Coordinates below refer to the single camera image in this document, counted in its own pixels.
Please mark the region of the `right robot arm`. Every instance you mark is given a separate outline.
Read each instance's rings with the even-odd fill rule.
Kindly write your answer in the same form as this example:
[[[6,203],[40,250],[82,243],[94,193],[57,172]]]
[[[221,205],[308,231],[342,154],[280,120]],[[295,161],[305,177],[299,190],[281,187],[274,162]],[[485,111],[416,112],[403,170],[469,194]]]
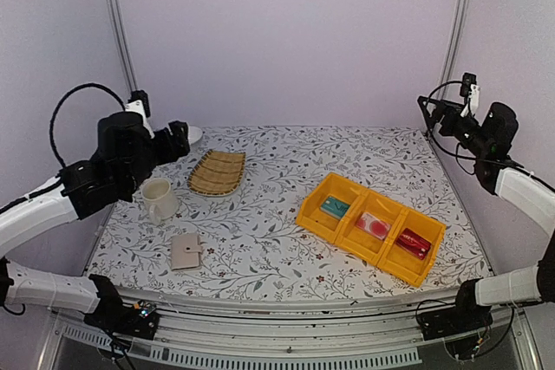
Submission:
[[[533,266],[461,284],[448,324],[466,332],[493,305],[554,301],[554,190],[526,172],[508,152],[518,130],[516,113],[494,102],[482,123],[453,101],[417,99],[428,130],[453,137],[473,155],[474,175],[490,194],[512,204],[550,238],[543,257]]]

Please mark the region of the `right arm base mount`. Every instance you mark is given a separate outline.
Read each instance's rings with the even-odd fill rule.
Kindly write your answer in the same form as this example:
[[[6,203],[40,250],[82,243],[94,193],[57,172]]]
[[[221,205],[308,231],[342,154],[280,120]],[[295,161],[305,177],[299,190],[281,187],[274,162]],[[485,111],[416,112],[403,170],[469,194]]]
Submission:
[[[504,333],[490,348],[484,350],[482,345],[491,332],[493,316],[491,306],[476,303],[475,289],[478,281],[479,279],[472,279],[462,283],[453,304],[439,299],[427,299],[419,302],[415,310],[415,320],[425,341],[484,328],[472,346],[466,341],[450,341],[445,345],[447,353],[461,362],[476,360],[495,351],[508,336],[515,317],[515,307],[510,307],[511,317]]]

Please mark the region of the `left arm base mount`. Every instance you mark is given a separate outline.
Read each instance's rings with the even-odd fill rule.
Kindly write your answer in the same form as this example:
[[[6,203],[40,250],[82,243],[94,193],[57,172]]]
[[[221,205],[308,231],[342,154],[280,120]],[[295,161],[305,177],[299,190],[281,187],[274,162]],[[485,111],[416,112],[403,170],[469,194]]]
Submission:
[[[123,334],[152,341],[160,315],[152,302],[139,300],[126,306],[111,281],[100,275],[88,277],[96,287],[99,303],[92,313],[84,315],[84,323],[106,334]]]

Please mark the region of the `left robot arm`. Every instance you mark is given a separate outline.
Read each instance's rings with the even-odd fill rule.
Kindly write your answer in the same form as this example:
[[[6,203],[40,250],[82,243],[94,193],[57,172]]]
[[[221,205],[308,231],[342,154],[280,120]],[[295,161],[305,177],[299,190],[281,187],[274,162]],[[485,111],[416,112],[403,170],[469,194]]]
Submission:
[[[45,231],[83,220],[117,201],[132,201],[155,167],[186,156],[201,137],[200,128],[178,120],[154,131],[142,114],[133,111],[101,119],[97,149],[90,159],[62,168],[42,188],[1,210],[1,253],[6,255]],[[109,329],[123,329],[129,321],[127,308],[109,295],[118,293],[103,277],[62,276],[1,260],[3,305],[95,312]]]

